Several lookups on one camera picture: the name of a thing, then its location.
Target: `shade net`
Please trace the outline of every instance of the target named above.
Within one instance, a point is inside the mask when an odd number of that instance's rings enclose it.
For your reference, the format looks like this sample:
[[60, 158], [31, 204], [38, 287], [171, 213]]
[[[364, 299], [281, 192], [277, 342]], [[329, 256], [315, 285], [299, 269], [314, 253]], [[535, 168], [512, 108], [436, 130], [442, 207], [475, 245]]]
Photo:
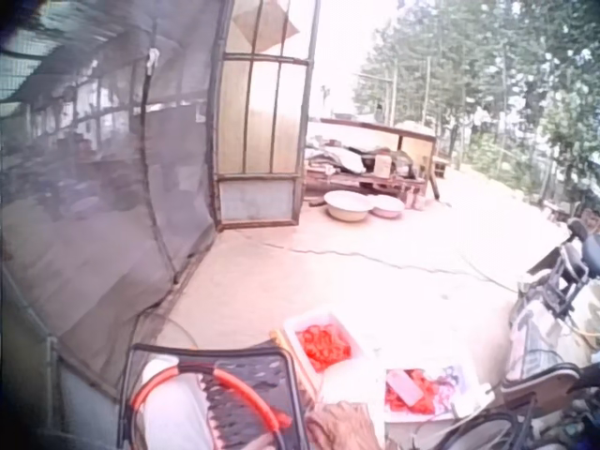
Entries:
[[111, 387], [136, 315], [214, 237], [206, 118], [220, 9], [52, 1], [2, 36], [3, 270], [60, 348]]

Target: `metal frame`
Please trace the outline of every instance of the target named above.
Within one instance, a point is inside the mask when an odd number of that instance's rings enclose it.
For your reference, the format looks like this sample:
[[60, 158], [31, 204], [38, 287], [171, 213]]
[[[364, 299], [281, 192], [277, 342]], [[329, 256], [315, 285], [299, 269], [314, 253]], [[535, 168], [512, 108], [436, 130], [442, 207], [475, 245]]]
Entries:
[[[312, 80], [312, 72], [314, 68], [314, 53], [317, 42], [317, 29], [319, 26], [319, 12], [321, 10], [321, 0], [314, 0], [314, 10], [312, 24], [310, 28], [310, 39], [308, 43], [308, 54], [306, 59], [295, 58], [290, 56], [284, 56], [285, 40], [288, 32], [289, 25], [289, 13], [292, 5], [290, 0], [286, 10], [286, 18], [283, 24], [282, 35], [281, 35], [281, 49], [279, 55], [273, 54], [262, 54], [256, 52], [256, 42], [258, 39], [259, 26], [261, 23], [261, 17], [263, 13], [264, 0], [261, 0], [255, 22], [255, 29], [253, 31], [251, 51], [249, 53], [243, 52], [226, 52], [227, 37], [229, 36], [231, 18], [233, 14], [233, 5], [235, 0], [228, 0], [226, 6], [222, 10], [222, 15], [219, 20], [219, 26], [217, 31], [217, 40], [215, 44], [215, 52], [213, 54], [214, 65], [213, 72], [211, 74], [210, 83], [210, 102], [208, 105], [208, 115], [210, 117], [211, 132], [210, 144], [213, 148], [213, 201], [215, 209], [215, 222], [219, 230], [229, 228], [242, 228], [242, 227], [253, 227], [253, 226], [277, 226], [277, 225], [297, 225], [300, 217], [300, 208], [302, 206], [302, 188], [304, 185], [304, 146], [306, 143], [306, 133], [308, 127], [308, 106], [310, 98], [310, 86]], [[249, 71], [247, 79], [247, 94], [245, 104], [245, 115], [244, 115], [244, 138], [243, 138], [243, 149], [242, 149], [242, 173], [219, 173], [218, 172], [218, 112], [219, 104], [218, 98], [221, 90], [221, 79], [223, 66], [225, 61], [239, 61], [248, 62]], [[250, 102], [250, 90], [252, 85], [252, 72], [255, 62], [268, 62], [277, 64], [277, 83], [275, 88], [275, 104], [273, 108], [273, 122], [271, 126], [271, 146], [269, 153], [269, 172], [264, 173], [248, 173], [248, 112]], [[298, 144], [296, 152], [296, 161], [293, 173], [276, 173], [273, 171], [274, 158], [275, 158], [275, 133], [277, 129], [277, 114], [278, 114], [278, 96], [279, 86], [281, 78], [281, 69], [284, 64], [297, 65], [306, 67], [306, 76], [304, 82], [304, 91], [302, 96], [302, 105], [300, 109], [300, 125], [298, 129]], [[292, 217], [291, 219], [281, 220], [253, 220], [253, 221], [235, 221], [223, 223], [221, 208], [220, 208], [220, 193], [219, 193], [219, 182], [222, 181], [235, 181], [235, 180], [293, 180], [292, 187]]]

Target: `scooter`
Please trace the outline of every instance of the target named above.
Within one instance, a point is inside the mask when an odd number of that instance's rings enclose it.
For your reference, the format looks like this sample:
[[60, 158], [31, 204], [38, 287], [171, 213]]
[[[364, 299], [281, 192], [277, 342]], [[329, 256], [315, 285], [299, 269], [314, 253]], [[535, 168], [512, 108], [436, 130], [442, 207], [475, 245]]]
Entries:
[[518, 284], [509, 318], [511, 351], [498, 386], [502, 407], [478, 414], [436, 450], [566, 449], [559, 442], [536, 442], [531, 423], [569, 406], [577, 391], [600, 387], [600, 364], [578, 367], [564, 362], [558, 350], [574, 300], [591, 279], [600, 278], [600, 234], [588, 234], [576, 218], [567, 228], [569, 237]]

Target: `chopped vegetable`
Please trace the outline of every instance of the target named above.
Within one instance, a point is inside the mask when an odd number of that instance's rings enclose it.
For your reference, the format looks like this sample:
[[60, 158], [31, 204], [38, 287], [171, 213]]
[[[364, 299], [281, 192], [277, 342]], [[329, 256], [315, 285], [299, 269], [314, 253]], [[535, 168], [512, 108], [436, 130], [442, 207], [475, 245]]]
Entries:
[[414, 405], [409, 407], [399, 395], [389, 385], [385, 386], [385, 404], [394, 412], [406, 411], [417, 414], [435, 414], [435, 397], [438, 395], [440, 386], [435, 382], [428, 380], [423, 374], [423, 370], [407, 370], [406, 371], [414, 383], [423, 391], [423, 397]]
[[350, 344], [342, 333], [332, 324], [321, 326], [311, 325], [304, 331], [296, 333], [302, 349], [308, 356], [308, 361], [317, 372], [336, 363], [350, 359], [352, 351]]

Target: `bicycle wheel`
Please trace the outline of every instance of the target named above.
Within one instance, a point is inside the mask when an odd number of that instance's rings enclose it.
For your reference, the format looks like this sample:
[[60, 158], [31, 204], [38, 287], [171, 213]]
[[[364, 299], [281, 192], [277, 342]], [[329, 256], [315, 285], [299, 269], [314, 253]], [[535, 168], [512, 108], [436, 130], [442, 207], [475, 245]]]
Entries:
[[435, 450], [509, 449], [520, 430], [521, 424], [513, 414], [495, 412], [477, 417], [450, 433], [436, 445]]

